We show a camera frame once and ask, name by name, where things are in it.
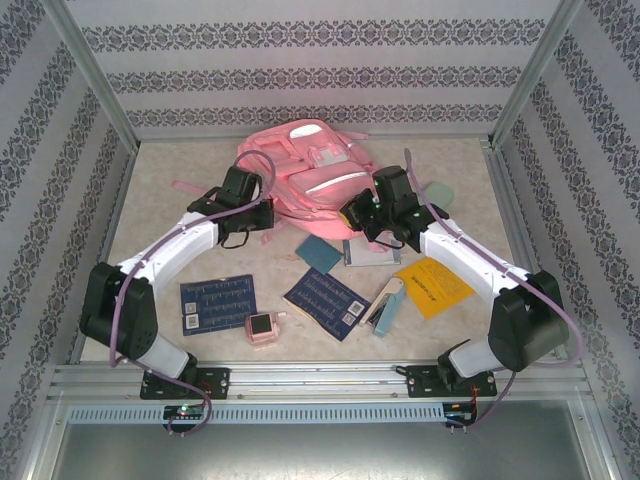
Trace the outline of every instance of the cable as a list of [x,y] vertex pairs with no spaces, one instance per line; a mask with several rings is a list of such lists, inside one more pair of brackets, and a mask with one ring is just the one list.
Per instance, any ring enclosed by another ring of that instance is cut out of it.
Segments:
[[[269,163],[269,167],[271,168],[271,178],[269,179],[269,183],[267,183],[266,187],[260,192],[260,194],[258,195],[258,197],[255,200],[252,200],[251,202],[247,203],[246,205],[243,205],[241,207],[238,208],[234,208],[232,210],[227,210],[225,212],[220,212],[220,213],[216,213],[214,215],[209,215],[207,217],[203,217],[200,218],[198,220],[195,220],[187,225],[184,226],[184,228],[177,228],[176,230],[173,230],[171,232],[169,232],[167,235],[165,235],[163,238],[161,238],[155,245],[153,245],[149,251],[147,253],[145,253],[143,255],[143,257],[138,261],[138,263],[136,263],[134,265],[134,267],[131,269],[131,271],[127,274],[127,277],[125,278],[124,282],[122,283],[122,287],[120,288],[120,292],[118,292],[118,297],[116,298],[116,306],[113,312],[113,321],[111,323],[111,338],[110,338],[110,342],[109,342],[109,365],[111,366],[111,368],[115,368],[120,362],[124,361],[124,360],[128,360],[129,362],[131,362],[133,365],[138,366],[139,368],[149,372],[150,374],[155,375],[156,377],[172,383],[174,385],[177,385],[179,387],[182,388],[186,388],[188,390],[191,390],[192,392],[200,395],[202,397],[202,399],[204,400],[204,404],[206,404],[207,407],[207,413],[204,416],[202,422],[200,422],[199,424],[197,424],[195,427],[193,427],[191,430],[187,431],[187,432],[181,432],[179,435],[181,437],[186,437],[188,435],[192,435],[194,433],[196,433],[198,430],[204,428],[204,426],[209,422],[209,420],[211,419],[211,414],[213,412],[213,405],[211,404],[211,398],[209,397],[209,395],[197,388],[194,387],[193,385],[189,385],[188,383],[182,382],[178,379],[175,378],[171,378],[167,375],[164,375],[161,372],[157,372],[155,370],[152,370],[151,368],[147,367],[146,365],[143,365],[142,363],[139,363],[135,360],[131,360],[131,359],[126,359],[125,357],[121,356],[118,359],[116,359],[116,343],[117,343],[117,338],[118,338],[118,328],[120,326],[120,313],[122,311],[122,305],[124,303],[124,298],[125,295],[127,293],[127,289],[129,288],[129,285],[131,284],[131,281],[133,280],[135,274],[138,272],[138,270],[140,270],[140,268],[142,268],[142,266],[144,265],[144,263],[149,260],[154,253],[156,253],[160,248],[162,248],[167,242],[169,242],[171,239],[173,239],[174,237],[176,237],[177,235],[180,235],[182,233],[184,233],[186,230],[193,228],[197,225],[200,225],[204,222],[208,222],[211,220],[216,220],[219,218],[223,218],[223,217],[228,217],[230,215],[235,215],[236,213],[240,213],[240,212],[244,212],[250,208],[252,208],[253,206],[259,204],[262,200],[264,200],[267,195],[269,195],[269,193],[271,192],[271,189],[273,188],[273,185],[276,181],[276,166],[273,163],[273,160],[271,159],[271,157],[269,155],[267,155],[266,153],[260,152],[259,150],[247,150],[246,152],[243,152],[242,154],[240,154],[237,158],[236,161],[234,162],[234,165],[237,165],[237,163],[244,157],[246,157],[247,155],[251,155],[251,154],[255,154],[255,155],[262,155],[267,162]],[[172,417],[169,420],[169,423],[167,425],[167,430],[169,431],[169,435],[173,435],[174,433],[178,433],[175,432],[174,430],[171,429],[171,425],[174,421],[175,417]]]
[[404,149],[404,159],[405,159],[405,161],[407,163],[407,173],[409,174],[409,181],[411,182],[411,184],[413,186],[413,189],[416,192],[418,192],[418,195],[420,195],[420,198],[422,198],[422,201],[424,202],[426,207],[429,209],[429,213],[433,216],[433,218],[436,219],[436,221],[440,224],[440,226],[449,235],[451,235],[453,238],[455,238],[456,240],[460,241],[462,244],[467,246],[474,253],[476,253],[478,256],[480,256],[483,260],[485,260],[491,266],[493,266],[499,272],[501,272],[504,276],[510,278],[511,280],[516,282],[518,285],[520,285],[521,287],[525,288],[529,293],[531,293],[532,295],[538,297],[540,300],[542,300],[544,303],[546,303],[547,306],[549,306],[549,308],[551,308],[554,312],[556,312],[560,316],[560,318],[562,318],[565,321],[565,323],[567,324],[569,329],[573,332],[574,336],[576,337],[576,342],[577,342],[578,345],[577,345],[577,348],[576,348],[576,352],[574,353],[574,355],[570,359],[564,360],[562,362],[557,362],[557,363],[538,363],[538,362],[535,362],[533,365],[535,365],[536,367],[540,367],[540,368],[562,368],[562,367],[568,367],[568,366],[573,365],[574,363],[576,363],[582,357],[582,355],[584,354],[584,340],[582,339],[582,335],[580,334],[580,330],[578,329],[578,326],[571,319],[571,317],[562,308],[560,308],[558,305],[556,305],[556,303],[553,300],[551,300],[549,297],[547,297],[544,293],[540,292],[539,290],[537,290],[536,288],[531,286],[529,283],[525,282],[524,280],[522,280],[518,276],[516,276],[513,273],[511,273],[509,271],[509,269],[505,268],[500,263],[498,263],[496,260],[491,258],[491,256],[487,255],[484,251],[482,251],[482,249],[478,248],[473,242],[468,241],[464,234],[462,234],[462,235],[458,234],[455,230],[453,230],[442,219],[442,217],[440,217],[440,215],[438,215],[438,212],[436,211],[435,208],[433,208],[433,205],[431,205],[431,202],[429,202],[429,200],[426,198],[426,195],[424,194],[424,192],[420,188],[420,184],[418,183],[418,179],[416,178],[415,172],[413,171],[413,161],[412,161],[412,158],[411,158],[411,151],[408,148]]
[[378,245],[382,245],[383,247],[392,248],[393,250],[401,250],[402,247],[406,245],[406,243],[402,242],[400,245],[391,245],[390,243],[384,243],[379,240],[374,240],[373,243],[377,243]]
[[143,257],[138,261],[138,263],[136,263],[134,267],[131,269],[131,271],[127,274],[127,277],[124,279],[124,282],[122,283],[122,287],[120,288],[120,292],[118,293],[118,297],[116,299],[116,306],[113,311],[113,322],[111,323],[111,339],[109,342],[109,365],[111,366],[111,368],[115,368],[116,366],[116,343],[118,339],[118,328],[120,326],[120,312],[122,311],[122,305],[124,304],[124,298],[127,293],[127,289],[129,288],[129,284],[135,277],[135,274],[138,273],[138,270],[140,270],[144,266],[144,264],[158,250],[160,250],[164,245],[166,245],[167,242],[177,237],[178,235],[181,235],[187,230],[189,230],[190,228],[193,228],[202,223],[210,222],[212,220],[228,217],[230,215],[235,215],[236,213],[241,213],[246,210],[249,210],[250,208],[259,204],[262,200],[264,200],[267,197],[267,195],[269,195],[269,193],[271,192],[271,189],[273,188],[273,185],[275,184],[275,181],[276,181],[276,166],[269,155],[259,150],[247,150],[246,152],[241,153],[238,156],[238,158],[236,158],[234,165],[237,165],[237,163],[241,159],[251,154],[262,155],[267,160],[267,162],[269,163],[269,167],[271,168],[271,178],[269,179],[269,183],[264,188],[264,190],[260,192],[260,195],[258,195],[258,197],[255,200],[252,200],[246,205],[243,205],[238,208],[226,210],[220,213],[215,213],[213,215],[209,215],[208,217],[199,218],[198,220],[194,220],[193,222],[185,225],[183,228],[176,228],[175,230],[167,233],[163,238],[161,238],[157,243],[155,243],[151,248],[149,248],[147,253],[143,255]]
[[169,382],[169,383],[173,383],[174,385],[177,385],[179,387],[182,388],[187,388],[189,390],[191,390],[192,392],[200,395],[203,399],[202,405],[203,407],[206,406],[207,408],[207,413],[206,415],[202,418],[202,421],[198,424],[196,424],[191,430],[187,430],[186,432],[176,432],[175,430],[173,430],[171,428],[171,425],[173,425],[173,422],[179,418],[179,417],[171,417],[169,419],[169,423],[167,424],[167,431],[169,432],[169,435],[180,435],[181,437],[187,437],[189,435],[193,435],[194,433],[198,432],[198,430],[202,430],[205,425],[207,423],[209,423],[209,420],[211,419],[211,414],[213,413],[213,405],[211,404],[211,397],[209,397],[209,395],[207,394],[207,392],[205,392],[204,390],[199,389],[198,387],[194,387],[193,385],[189,385],[188,383],[185,382],[181,382],[180,380],[176,380],[175,378],[171,378],[166,376],[163,373],[157,372],[149,367],[147,367],[146,365],[144,365],[143,363],[140,362],[136,362],[135,360],[131,360],[130,358],[126,358],[124,356],[119,357],[116,360],[116,364],[119,364],[121,362],[124,361],[128,361],[129,363],[135,365],[136,367],[141,368],[142,370],[144,370],[145,372],[148,372],[162,380],[164,380],[165,382]]
[[496,398],[494,402],[491,404],[491,406],[487,409],[487,411],[484,412],[484,415],[476,419],[476,421],[473,422],[469,426],[469,428],[476,428],[478,425],[484,422],[488,417],[490,417],[493,414],[493,412],[495,412],[496,408],[498,408],[498,404],[502,401],[504,397],[506,397],[507,393],[509,393],[509,390],[511,389],[511,385],[513,385],[513,382],[515,381],[515,379],[516,379],[516,372],[511,372],[511,378],[509,378],[509,381],[505,385],[504,389],[500,392],[500,395],[498,395],[498,398]]
[[239,243],[237,245],[233,245],[231,247],[227,247],[226,243],[227,240],[229,240],[229,238],[225,238],[221,243],[220,246],[222,248],[224,248],[225,250],[235,250],[236,248],[240,248],[240,247],[244,247],[247,244],[247,241],[249,240],[249,230],[245,230],[244,231],[244,240],[242,241],[242,243]]

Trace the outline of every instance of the metal bracket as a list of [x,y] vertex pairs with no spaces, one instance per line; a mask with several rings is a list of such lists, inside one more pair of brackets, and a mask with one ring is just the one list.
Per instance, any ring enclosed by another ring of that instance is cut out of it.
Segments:
[[396,373],[407,377],[409,398],[472,397],[474,386],[478,397],[495,397],[498,394],[492,372],[479,373],[452,390],[438,376],[437,365],[396,367]]
[[[231,370],[228,368],[198,368],[193,385],[204,390],[211,400],[226,400],[230,376]],[[202,397],[191,390],[178,387],[145,372],[140,387],[140,398],[142,400],[199,400]]]

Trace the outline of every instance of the white vent grille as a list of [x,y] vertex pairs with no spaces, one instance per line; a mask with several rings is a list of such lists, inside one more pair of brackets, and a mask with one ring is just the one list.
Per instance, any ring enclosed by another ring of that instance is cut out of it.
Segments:
[[[78,406],[71,412],[72,424],[158,424],[162,406]],[[226,405],[214,403],[210,423],[292,424],[292,423],[400,423],[442,422],[441,403],[362,405]],[[198,423],[196,420],[178,420]]]
[[164,407],[161,405],[77,406],[71,411],[69,423],[76,425],[158,424],[162,421],[163,410]]

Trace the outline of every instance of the pink backpack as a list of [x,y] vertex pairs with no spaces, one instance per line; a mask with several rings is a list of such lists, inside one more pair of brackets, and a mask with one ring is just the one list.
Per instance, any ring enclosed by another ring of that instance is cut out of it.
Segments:
[[[367,135],[336,132],[320,120],[296,120],[255,133],[238,147],[238,154],[260,150],[276,165],[271,191],[276,213],[303,230],[327,240],[349,240],[353,232],[338,210],[365,188],[373,190],[378,168],[354,139]],[[248,155],[240,166],[265,178],[269,165]]]

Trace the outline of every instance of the pink alarm clock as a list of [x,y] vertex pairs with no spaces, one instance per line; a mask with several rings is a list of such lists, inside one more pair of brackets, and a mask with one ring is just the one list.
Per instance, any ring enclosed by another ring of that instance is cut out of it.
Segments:
[[266,346],[276,342],[280,334],[277,318],[280,314],[258,313],[250,315],[244,323],[249,343],[254,346]]

